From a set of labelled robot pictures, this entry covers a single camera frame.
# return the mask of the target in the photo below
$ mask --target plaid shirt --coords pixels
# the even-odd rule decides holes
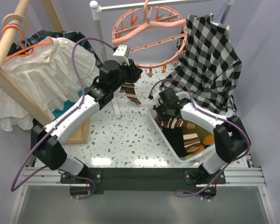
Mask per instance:
[[[214,113],[226,112],[242,69],[242,62],[229,42],[229,26],[213,23],[210,14],[189,15],[187,27],[186,53],[179,58],[181,65],[167,78],[185,83],[200,106]],[[164,87],[186,90],[174,81],[164,82],[161,88]]]

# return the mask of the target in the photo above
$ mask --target wooden clothes rack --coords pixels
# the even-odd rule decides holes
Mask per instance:
[[[41,0],[44,9],[56,32],[64,31],[60,17],[52,0]],[[29,6],[30,0],[20,0],[14,14],[7,15],[4,19],[7,23],[27,22],[24,14]],[[24,92],[24,90],[2,69],[4,60],[14,42],[17,29],[8,28],[0,41],[0,88],[6,92],[14,101],[21,105],[26,111],[33,115],[43,126],[52,122],[51,118]],[[67,140],[69,144],[86,143],[88,139],[89,121],[85,121]]]

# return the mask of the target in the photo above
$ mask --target speckled tabletop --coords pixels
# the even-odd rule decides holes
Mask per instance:
[[[142,74],[142,79],[136,84],[136,94],[141,105],[127,99],[124,93],[116,92],[122,117],[115,118],[112,104],[109,103],[91,117],[88,144],[65,145],[65,151],[88,167],[198,167],[210,154],[189,163],[176,162],[147,114],[147,109],[153,105],[147,98],[149,91],[155,82],[165,78],[172,70],[173,66],[169,64],[166,73],[157,68],[152,78]],[[36,160],[35,166],[43,164]],[[246,168],[248,165],[243,158],[230,167]]]

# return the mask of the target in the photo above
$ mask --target gray floor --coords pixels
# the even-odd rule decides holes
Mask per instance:
[[[30,187],[20,224],[267,224],[258,188],[220,187],[210,203],[172,192],[108,191],[75,201],[68,187]]]

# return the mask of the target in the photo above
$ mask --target white garment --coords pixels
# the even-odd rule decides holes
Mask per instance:
[[[77,102],[80,83],[71,62],[71,52],[75,43],[66,38],[47,37],[53,43],[34,48],[27,57],[15,56],[3,65],[3,70],[54,119],[53,111],[62,110],[64,102]],[[81,47],[75,50],[75,63],[84,86],[90,86],[99,69],[95,66],[94,55]],[[12,125],[27,130],[33,127],[32,115],[0,89],[1,129],[12,131]]]

